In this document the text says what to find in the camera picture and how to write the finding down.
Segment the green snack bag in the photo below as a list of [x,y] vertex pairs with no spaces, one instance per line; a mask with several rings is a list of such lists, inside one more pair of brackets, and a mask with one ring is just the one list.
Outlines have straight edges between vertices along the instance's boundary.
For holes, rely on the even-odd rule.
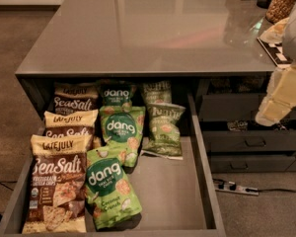
[[137,90],[136,85],[111,79],[100,80],[97,85],[103,98],[104,106],[122,107],[125,112],[131,110],[131,98]]
[[145,105],[155,103],[171,103],[171,82],[161,81],[157,83],[143,83],[141,86],[141,96]]
[[116,152],[105,146],[87,153],[86,198],[98,230],[113,227],[142,210]]
[[124,166],[134,167],[143,136],[145,107],[132,107],[128,113],[122,107],[101,107],[101,128],[110,148],[126,152]]
[[176,126],[185,107],[173,104],[151,104],[149,114],[149,142],[142,152],[169,159],[183,160],[180,131]]

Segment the dang logo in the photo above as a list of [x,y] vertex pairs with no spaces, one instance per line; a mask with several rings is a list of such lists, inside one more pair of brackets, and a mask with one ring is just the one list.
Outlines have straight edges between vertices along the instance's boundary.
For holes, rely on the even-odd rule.
[[126,113],[112,115],[106,122],[106,134],[116,142],[127,142],[129,137],[137,134],[136,122]]
[[115,184],[123,172],[116,158],[96,162],[87,170],[87,185],[93,193],[105,196],[115,191]]

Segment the floor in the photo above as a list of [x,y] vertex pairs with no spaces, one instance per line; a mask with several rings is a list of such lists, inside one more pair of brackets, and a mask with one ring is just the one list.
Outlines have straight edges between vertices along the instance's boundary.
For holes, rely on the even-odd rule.
[[[14,72],[53,16],[52,11],[0,12],[0,181],[16,181],[30,153],[30,137],[41,120]],[[259,189],[296,190],[296,173],[215,174]],[[11,191],[0,186],[0,212]],[[230,237],[296,236],[296,194],[264,193],[258,197],[217,193]]]

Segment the power strip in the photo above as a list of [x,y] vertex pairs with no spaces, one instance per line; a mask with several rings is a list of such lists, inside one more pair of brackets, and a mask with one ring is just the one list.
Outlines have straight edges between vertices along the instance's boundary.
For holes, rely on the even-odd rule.
[[250,196],[258,196],[259,190],[257,188],[239,186],[234,182],[224,180],[214,180],[215,190],[218,192],[242,194]]

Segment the gray cabinet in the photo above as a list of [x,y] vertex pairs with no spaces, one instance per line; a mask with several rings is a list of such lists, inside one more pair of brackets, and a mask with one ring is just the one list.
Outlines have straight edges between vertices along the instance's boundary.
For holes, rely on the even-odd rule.
[[[296,171],[296,156],[293,155],[296,152],[296,108],[285,118],[288,130],[255,125],[255,115],[265,90],[213,94],[209,92],[209,82],[213,78],[199,80],[200,90],[196,95],[212,172]],[[228,77],[220,77],[220,80],[230,81]],[[253,124],[248,130],[229,130],[227,122],[235,120]]]
[[[178,84],[174,89],[181,91],[181,88],[193,88],[194,81],[202,78],[206,81],[208,76],[265,75],[274,66],[257,42],[257,36],[270,26],[270,22],[261,20],[264,13],[257,8],[256,1],[65,0],[16,76],[42,117],[49,110],[54,81],[78,83],[117,78],[140,82],[175,78]],[[174,99],[184,99],[181,103],[187,107],[185,121],[189,125],[185,126],[188,131],[183,136],[185,160],[159,159],[155,164],[153,159],[140,158],[142,169],[139,165],[137,171],[142,176],[139,180],[133,177],[134,188],[149,212],[143,212],[140,227],[95,233],[89,216],[86,234],[44,236],[225,236],[203,141],[205,133],[201,132],[199,121],[248,119],[258,109],[260,96],[239,96],[242,101],[227,97],[227,103],[232,104],[225,106],[221,104],[226,101],[224,96],[222,100],[220,96],[205,96],[206,87],[202,84],[195,88],[192,92],[196,105],[191,95],[187,97],[182,91],[174,94]],[[224,151],[224,146],[219,146],[223,139],[228,146],[223,152],[226,155],[235,150],[235,144],[238,150],[246,147],[243,137],[226,135],[225,138],[219,133],[212,136],[214,150]],[[246,141],[250,146],[256,145],[248,138]],[[267,140],[268,144],[276,146],[272,138]],[[210,151],[207,153],[211,162],[215,160]],[[31,163],[31,158],[25,162],[0,224],[0,237],[21,236]],[[232,167],[241,169],[246,164],[233,162]],[[144,171],[147,165],[151,165],[156,177],[162,178],[165,171],[173,174],[172,182],[159,180],[159,185],[164,186],[160,190],[154,186],[158,197],[146,187],[150,182],[149,174]],[[158,218],[150,219],[153,208],[161,213]]]

